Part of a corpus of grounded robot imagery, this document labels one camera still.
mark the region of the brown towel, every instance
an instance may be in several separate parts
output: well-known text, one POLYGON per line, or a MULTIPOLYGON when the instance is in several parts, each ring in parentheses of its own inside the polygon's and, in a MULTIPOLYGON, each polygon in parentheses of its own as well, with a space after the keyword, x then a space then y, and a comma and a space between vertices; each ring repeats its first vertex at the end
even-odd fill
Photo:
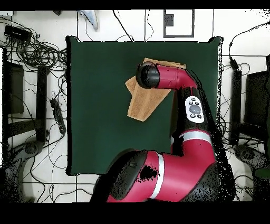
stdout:
MULTIPOLYGON (((157 61, 145 58, 143 62, 150 61, 162 66, 171 66, 186 68, 185 64, 157 61)), ((170 89, 143 89, 136 81, 136 77, 132 77, 126 82, 127 89, 130 91, 132 98, 128 109, 128 117, 145 121, 157 108, 157 106, 164 100, 170 89)))

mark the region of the green table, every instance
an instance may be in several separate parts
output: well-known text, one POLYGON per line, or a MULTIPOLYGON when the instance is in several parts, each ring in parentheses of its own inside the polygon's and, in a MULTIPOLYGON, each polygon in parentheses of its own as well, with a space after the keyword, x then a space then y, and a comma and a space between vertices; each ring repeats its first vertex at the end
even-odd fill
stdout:
POLYGON ((72 118, 67 132, 67 174, 103 174, 126 148, 169 153, 173 91, 145 122, 127 117, 131 94, 124 83, 135 75, 144 58, 186 64, 199 77, 216 118, 221 38, 209 43, 66 40, 72 118))

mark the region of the wire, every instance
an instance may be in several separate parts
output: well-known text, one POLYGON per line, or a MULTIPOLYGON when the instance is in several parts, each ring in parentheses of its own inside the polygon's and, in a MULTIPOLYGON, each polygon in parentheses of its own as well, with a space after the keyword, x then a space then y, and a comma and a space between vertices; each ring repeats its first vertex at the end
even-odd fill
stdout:
POLYGON ((118 19, 118 17, 116 16, 116 14, 115 14, 115 12, 114 12, 114 10, 112 11, 113 12, 113 15, 114 15, 114 17, 118 20, 118 22, 119 22, 119 24, 121 25, 121 27, 123 28, 123 30, 124 30, 124 32, 126 33, 126 35, 129 37, 129 39, 130 39, 130 41, 133 41, 134 42, 134 39, 133 39, 133 37, 132 38, 130 38, 130 35, 126 32, 126 30, 124 29, 124 27, 123 27, 123 25, 122 25, 122 23, 121 23, 121 21, 118 19))
MULTIPOLYGON (((54 167, 57 167, 55 164, 56 164, 57 160, 58 160, 61 156, 68 156, 68 155, 63 154, 63 155, 58 156, 58 158, 57 158, 57 159, 55 160, 55 162, 53 163, 53 168, 52 168, 52 183, 53 183, 53 169, 54 169, 54 167)), ((55 202, 53 201, 53 190, 52 190, 51 195, 52 195, 52 196, 50 196, 50 198, 51 198, 52 202, 55 203, 55 202)))
MULTIPOLYGON (((241 178, 241 177, 248 178, 248 179, 250 179, 250 180, 253 182, 253 179, 252 179, 250 176, 247 176, 247 175, 239 175, 239 176, 237 176, 236 178, 234 178, 234 181, 236 182, 236 180, 237 180, 238 178, 241 178)), ((251 198, 253 197, 253 193, 252 193, 252 191, 251 191, 252 188, 249 188, 249 187, 247 187, 247 186, 244 186, 243 188, 241 188, 237 183, 235 183, 235 186, 237 186, 238 189, 241 189, 240 192, 236 190, 237 193, 242 193, 242 192, 244 191, 244 192, 246 192, 251 198)), ((240 198, 239 198, 239 196, 237 195, 237 193, 236 193, 236 198, 237 198, 238 201, 240 201, 240 198)))
MULTIPOLYGON (((126 34, 125 35, 123 35, 123 36, 127 36, 126 34)), ((120 36, 119 38, 117 38, 115 41, 117 41, 117 40, 119 40, 120 38, 122 38, 123 36, 120 36)), ((132 37, 132 39, 133 39, 133 36, 131 35, 131 34, 128 34, 128 36, 131 36, 132 37)))
POLYGON ((89 37, 89 35, 87 33, 87 19, 85 19, 85 32, 86 32, 87 36, 89 37))
POLYGON ((59 194, 59 195, 55 198, 54 203, 56 202, 56 200, 57 200, 58 197, 60 197, 60 196, 62 196, 62 195, 72 194, 72 193, 74 193, 74 192, 76 192, 76 191, 83 191, 83 192, 85 192, 85 193, 88 194, 88 195, 93 195, 93 194, 91 194, 91 193, 88 193, 85 189, 78 188, 77 190, 71 191, 71 192, 69 192, 69 193, 62 193, 62 194, 59 194))
POLYGON ((235 39, 237 36, 239 36, 239 35, 241 35, 241 34, 243 34, 243 33, 246 33, 246 32, 248 32, 248 31, 257 29, 257 28, 259 28, 260 26, 269 25, 269 24, 270 24, 270 22, 263 23, 263 24, 260 24, 260 25, 255 26, 255 27, 253 27, 253 28, 251 28, 251 29, 249 29, 249 30, 247 30, 247 31, 244 31, 244 32, 242 32, 242 33, 239 33, 239 34, 235 35, 234 38, 232 39, 232 41, 231 41, 230 44, 229 44, 229 57, 230 57, 230 59, 232 60, 232 57, 230 56, 230 48, 231 48, 231 46, 233 45, 233 41, 234 41, 234 39, 235 39))
POLYGON ((40 184, 42 184, 42 185, 44 186, 44 190, 43 190, 42 194, 40 195, 40 197, 38 198, 38 200, 37 200, 37 202, 36 202, 36 203, 38 203, 38 202, 40 201, 40 198, 42 197, 42 195, 44 194, 44 192, 45 192, 45 190, 46 190, 46 186, 45 186, 44 183, 42 183, 40 180, 38 180, 37 178, 34 177, 34 175, 33 175, 33 173, 32 173, 32 168, 33 168, 33 166, 34 166, 34 163, 35 163, 35 156, 34 156, 33 164, 32 164, 32 166, 31 166, 31 168, 30 168, 30 174, 31 174, 32 178, 34 178, 35 181, 39 182, 40 184))
MULTIPOLYGON (((249 74, 249 72, 250 72, 250 65, 248 63, 238 64, 240 66, 240 71, 242 71, 242 65, 244 65, 244 64, 248 66, 248 72, 243 74, 242 76, 245 76, 245 75, 249 74)), ((221 64, 221 70, 222 71, 226 71, 226 70, 228 70, 230 68, 231 68, 231 66, 225 66, 225 65, 221 64)))
POLYGON ((150 10, 148 11, 148 15, 147 15, 147 23, 148 23, 148 25, 151 27, 152 33, 151 33, 151 37, 147 38, 147 40, 144 40, 145 42, 147 42, 150 38, 152 38, 152 36, 153 36, 153 34, 154 34, 154 29, 153 29, 153 27, 150 25, 150 23, 149 23, 149 21, 148 21, 149 13, 150 13, 150 10))

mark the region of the black cable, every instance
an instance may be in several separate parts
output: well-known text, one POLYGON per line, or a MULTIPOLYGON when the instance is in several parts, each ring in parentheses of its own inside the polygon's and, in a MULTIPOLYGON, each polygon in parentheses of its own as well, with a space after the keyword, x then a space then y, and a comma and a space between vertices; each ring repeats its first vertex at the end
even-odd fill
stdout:
MULTIPOLYGON (((253 179, 247 175, 239 175, 237 176, 236 178, 234 178, 234 181, 236 182, 236 180, 240 177, 246 177, 248 179, 250 179, 252 182, 253 182, 253 179)), ((241 188, 237 183, 235 183, 235 185, 238 187, 238 189, 241 189, 241 191, 237 191, 236 192, 236 198, 238 201, 240 201, 240 198, 238 197, 237 193, 242 193, 243 191, 246 192, 251 198, 253 197, 253 193, 251 192, 251 188, 247 187, 247 186, 244 186, 243 188, 241 188)))
POLYGON ((253 27, 253 28, 251 28, 251 29, 249 29, 249 30, 247 30, 247 31, 244 31, 244 32, 241 32, 241 33, 235 35, 234 38, 232 39, 232 41, 231 41, 230 44, 229 44, 229 57, 230 57, 230 60, 232 60, 232 57, 230 56, 230 47, 233 45, 233 41, 234 41, 234 39, 235 39, 237 36, 239 36, 239 35, 241 35, 241 34, 243 34, 243 33, 246 33, 246 32, 248 32, 248 31, 251 31, 251 30, 253 30, 253 29, 257 29, 257 28, 259 28, 260 26, 269 25, 269 24, 270 24, 270 22, 263 23, 263 24, 260 24, 260 25, 255 26, 255 27, 253 27))
MULTIPOLYGON (((56 143, 55 144, 55 146, 53 147, 53 149, 50 151, 50 153, 49 154, 51 154, 52 153, 52 151, 55 149, 55 147, 56 147, 56 145, 58 144, 58 142, 62 139, 64 137, 64 135, 62 135, 57 141, 55 141, 55 142, 53 142, 53 143, 50 143, 50 144, 48 144, 48 145, 52 145, 52 144, 54 144, 54 143, 56 143)), ((37 166, 35 166, 35 168, 34 169, 36 169, 46 158, 48 157, 48 155, 43 159, 43 160, 41 160, 41 162, 37 165, 37 166)))
POLYGON ((119 40, 120 38, 124 37, 124 36, 127 36, 126 34, 123 35, 123 36, 120 36, 119 38, 117 38, 115 41, 119 40))
MULTIPOLYGON (((242 71, 242 65, 244 65, 244 64, 248 66, 248 72, 243 74, 242 76, 245 76, 245 75, 249 74, 249 72, 250 72, 250 65, 248 63, 238 64, 240 66, 240 71, 242 71)), ((230 69, 231 67, 232 66, 225 66, 225 65, 221 64, 221 70, 222 71, 226 71, 226 70, 230 69)))
POLYGON ((89 37, 89 35, 87 33, 87 19, 85 19, 85 32, 86 32, 87 36, 89 37))
POLYGON ((124 29, 124 27, 123 27, 121 21, 120 21, 120 20, 118 19, 118 17, 116 16, 114 10, 113 10, 112 12, 113 12, 114 17, 118 20, 119 24, 120 24, 121 27, 123 28, 123 30, 124 30, 124 32, 126 33, 126 35, 129 37, 130 41, 133 41, 133 42, 134 42, 134 39, 133 39, 133 38, 130 38, 130 35, 129 35, 129 34, 126 32, 126 30, 124 29))
MULTIPOLYGON (((55 162, 53 163, 53 168, 52 168, 52 183, 53 183, 53 169, 54 169, 54 167, 56 166, 55 164, 56 164, 57 160, 58 160, 61 156, 68 156, 68 155, 63 154, 63 155, 58 156, 58 158, 57 158, 57 159, 55 160, 55 162)), ((53 201, 53 190, 52 190, 51 195, 52 195, 52 196, 50 196, 50 198, 51 198, 52 202, 54 203, 54 201, 53 201)))
POLYGON ((57 198, 60 197, 61 195, 72 194, 72 193, 74 193, 74 192, 76 192, 76 191, 83 191, 83 192, 85 192, 85 193, 88 194, 88 195, 93 195, 93 194, 91 194, 91 193, 88 193, 85 189, 78 188, 77 190, 71 191, 71 192, 69 192, 69 193, 62 193, 62 194, 59 194, 59 195, 55 198, 54 203, 55 203, 55 201, 57 200, 57 198))
POLYGON ((154 29, 153 29, 153 27, 151 26, 151 24, 149 23, 149 21, 148 21, 148 18, 149 18, 149 13, 150 13, 150 10, 148 11, 148 15, 147 15, 147 23, 148 23, 148 25, 151 27, 151 29, 152 29, 152 33, 151 33, 151 37, 149 37, 149 38, 147 38, 147 40, 145 40, 146 42, 150 39, 150 38, 152 38, 152 36, 153 36, 153 34, 154 34, 154 29))
POLYGON ((33 175, 33 173, 32 173, 32 168, 33 168, 34 164, 35 164, 35 156, 34 156, 33 164, 32 164, 32 166, 31 166, 31 168, 30 168, 30 174, 31 174, 32 178, 33 178, 35 181, 39 182, 40 184, 42 184, 42 185, 44 186, 44 190, 43 190, 42 194, 40 195, 40 197, 38 198, 38 200, 37 200, 37 202, 36 202, 36 203, 38 203, 38 202, 40 201, 40 198, 42 197, 42 195, 44 194, 44 192, 45 192, 45 190, 46 190, 46 186, 45 186, 44 183, 42 183, 40 180, 38 180, 37 178, 34 177, 34 175, 33 175))

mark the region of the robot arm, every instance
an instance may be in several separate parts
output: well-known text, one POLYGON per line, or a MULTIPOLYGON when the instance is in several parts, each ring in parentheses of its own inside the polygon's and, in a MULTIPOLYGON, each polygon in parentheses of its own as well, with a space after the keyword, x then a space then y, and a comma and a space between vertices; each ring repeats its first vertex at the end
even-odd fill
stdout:
POLYGON ((178 121, 171 154, 126 153, 97 182, 91 201, 98 200, 105 184, 107 202, 216 201, 220 183, 208 127, 212 118, 206 116, 207 102, 197 83, 185 69, 151 62, 138 67, 136 79, 143 88, 177 91, 178 121))

